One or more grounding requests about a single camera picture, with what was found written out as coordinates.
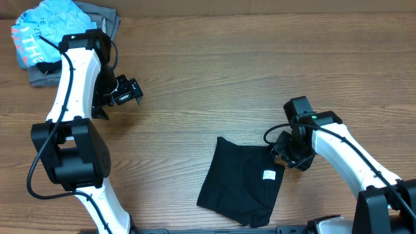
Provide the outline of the black t-shirt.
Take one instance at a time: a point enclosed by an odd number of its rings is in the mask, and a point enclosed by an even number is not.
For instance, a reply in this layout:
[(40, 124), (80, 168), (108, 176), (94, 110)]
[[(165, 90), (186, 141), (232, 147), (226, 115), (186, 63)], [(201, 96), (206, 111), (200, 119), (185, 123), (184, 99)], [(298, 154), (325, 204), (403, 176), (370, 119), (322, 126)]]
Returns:
[(274, 162), (270, 146), (239, 146), (218, 137), (197, 205), (242, 226), (266, 226), (284, 171)]

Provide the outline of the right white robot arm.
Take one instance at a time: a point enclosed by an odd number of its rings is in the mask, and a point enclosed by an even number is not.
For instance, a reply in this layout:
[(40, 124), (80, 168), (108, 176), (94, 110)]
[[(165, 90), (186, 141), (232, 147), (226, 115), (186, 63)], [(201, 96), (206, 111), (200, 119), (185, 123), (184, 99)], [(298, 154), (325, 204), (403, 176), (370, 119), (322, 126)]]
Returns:
[(278, 233), (415, 233), (415, 180), (403, 180), (374, 159), (332, 111), (315, 112), (305, 96), (283, 106), (291, 132), (282, 132), (272, 152), (288, 168), (306, 171), (316, 155), (327, 160), (356, 197), (353, 219), (328, 215)]

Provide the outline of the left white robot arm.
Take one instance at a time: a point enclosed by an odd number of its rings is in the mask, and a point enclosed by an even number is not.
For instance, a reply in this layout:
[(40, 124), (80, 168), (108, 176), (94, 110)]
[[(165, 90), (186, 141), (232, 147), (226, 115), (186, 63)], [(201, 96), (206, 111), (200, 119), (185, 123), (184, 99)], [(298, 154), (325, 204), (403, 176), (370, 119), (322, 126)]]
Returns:
[(39, 200), (75, 196), (97, 233), (138, 233), (111, 186), (111, 156), (94, 119), (108, 120), (104, 106), (140, 102), (136, 79), (115, 76), (109, 66), (111, 38), (101, 29), (67, 34), (55, 49), (62, 71), (57, 95), (44, 123), (34, 124), (37, 155), (27, 176), (29, 194)]

